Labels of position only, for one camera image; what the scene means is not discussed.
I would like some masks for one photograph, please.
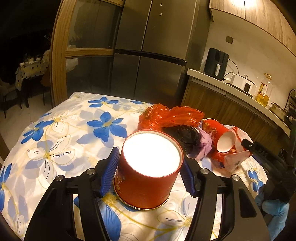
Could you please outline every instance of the stainless steel refrigerator door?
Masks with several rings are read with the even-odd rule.
[[[141,57],[134,99],[175,106],[178,97],[183,95],[180,93],[180,80],[183,79],[184,71],[185,67],[181,65]]]
[[[111,95],[133,99],[140,57],[127,54],[114,55]]]
[[[126,0],[119,24],[116,49],[141,51],[152,0]]]
[[[197,0],[153,0],[142,51],[186,59]]]

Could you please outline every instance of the gloved hand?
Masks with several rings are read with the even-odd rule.
[[[255,197],[255,202],[257,206],[259,208],[261,207],[264,212],[273,216],[272,220],[270,221],[267,227],[270,239],[272,241],[285,227],[285,222],[287,220],[290,205],[289,203],[284,203],[279,199],[266,201],[263,201],[263,199],[264,192],[261,192]]]

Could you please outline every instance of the dark background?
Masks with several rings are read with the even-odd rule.
[[[296,33],[295,0],[272,0]],[[45,35],[52,32],[61,0],[9,0],[0,3],[0,75],[13,83],[24,54],[36,56],[50,48]]]

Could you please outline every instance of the refrigerator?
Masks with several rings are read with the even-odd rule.
[[[125,0],[111,95],[180,105],[187,68],[200,69],[209,26],[209,0]]]

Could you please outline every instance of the wall socket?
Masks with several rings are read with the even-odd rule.
[[[226,36],[226,42],[232,44],[233,43],[233,37]]]

